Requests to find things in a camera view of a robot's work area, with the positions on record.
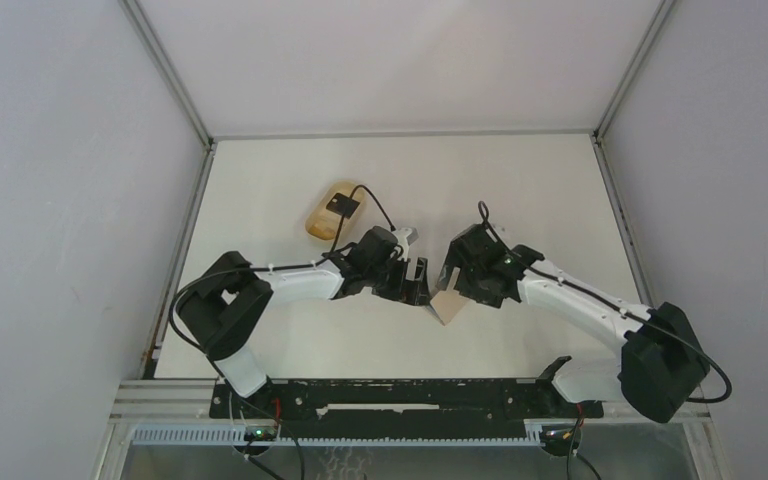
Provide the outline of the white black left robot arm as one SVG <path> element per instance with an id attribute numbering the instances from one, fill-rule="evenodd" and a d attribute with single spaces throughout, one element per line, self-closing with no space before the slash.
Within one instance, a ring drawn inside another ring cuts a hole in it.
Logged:
<path id="1" fill-rule="evenodd" d="M 359 241 L 297 265 L 255 267 L 239 252 L 226 252 L 176 292 L 170 326 L 234 391 L 237 408 L 261 416 L 273 401 L 269 377 L 249 345 L 261 317 L 272 307 L 339 300 L 364 289 L 391 302 L 429 306 L 428 261 L 409 256 L 417 236 L 413 228 L 375 226 Z"/>

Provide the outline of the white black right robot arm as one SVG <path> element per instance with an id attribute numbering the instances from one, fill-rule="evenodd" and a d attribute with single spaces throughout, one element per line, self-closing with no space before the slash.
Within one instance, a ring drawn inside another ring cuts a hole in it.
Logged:
<path id="1" fill-rule="evenodd" d="M 569 358 L 539 388 L 552 416 L 576 403 L 623 400 L 643 417 L 669 422 L 713 371 L 684 311 L 627 302 L 569 276 L 542 253 L 508 247 L 487 224 L 473 224 L 450 241 L 438 280 L 477 304 L 499 309 L 507 300 L 561 316 L 609 349 L 611 360 Z"/>

